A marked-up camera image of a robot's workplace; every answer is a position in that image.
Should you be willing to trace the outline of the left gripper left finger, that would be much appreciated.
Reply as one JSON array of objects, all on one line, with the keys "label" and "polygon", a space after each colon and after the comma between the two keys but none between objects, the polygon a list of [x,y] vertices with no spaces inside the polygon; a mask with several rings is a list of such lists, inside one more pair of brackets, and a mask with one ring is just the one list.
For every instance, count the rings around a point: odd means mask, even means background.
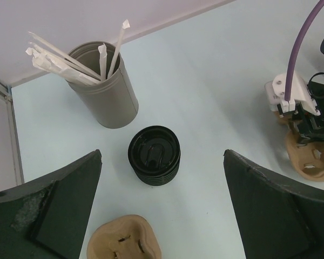
[{"label": "left gripper left finger", "polygon": [[95,150],[0,191],[0,258],[79,258],[101,170]]}]

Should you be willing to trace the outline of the brown pulp cup carrier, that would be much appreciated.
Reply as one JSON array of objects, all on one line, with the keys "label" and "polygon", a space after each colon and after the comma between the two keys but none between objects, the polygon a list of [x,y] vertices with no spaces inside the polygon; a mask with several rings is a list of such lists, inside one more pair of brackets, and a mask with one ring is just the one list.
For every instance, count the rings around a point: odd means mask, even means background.
[{"label": "brown pulp cup carrier", "polygon": [[298,143],[300,134],[290,115],[281,118],[273,112],[278,122],[289,129],[286,135],[286,150],[294,169],[305,179],[324,182],[324,142]]}]

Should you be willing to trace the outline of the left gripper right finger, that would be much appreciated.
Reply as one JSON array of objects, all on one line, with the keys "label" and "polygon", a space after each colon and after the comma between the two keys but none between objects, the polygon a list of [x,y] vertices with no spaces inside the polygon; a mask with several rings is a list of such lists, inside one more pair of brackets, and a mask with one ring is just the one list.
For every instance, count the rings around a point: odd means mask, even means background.
[{"label": "left gripper right finger", "polygon": [[324,258],[324,190],[224,152],[246,258]]}]

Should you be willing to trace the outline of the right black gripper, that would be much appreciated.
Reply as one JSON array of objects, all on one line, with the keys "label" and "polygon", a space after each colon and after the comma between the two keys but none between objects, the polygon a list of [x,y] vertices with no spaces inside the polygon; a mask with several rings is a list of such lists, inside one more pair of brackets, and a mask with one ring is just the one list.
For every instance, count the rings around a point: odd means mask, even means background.
[{"label": "right black gripper", "polygon": [[276,111],[281,118],[290,115],[300,134],[298,143],[324,142],[324,84],[297,74],[292,82],[291,99],[285,101],[286,74],[276,77]]}]

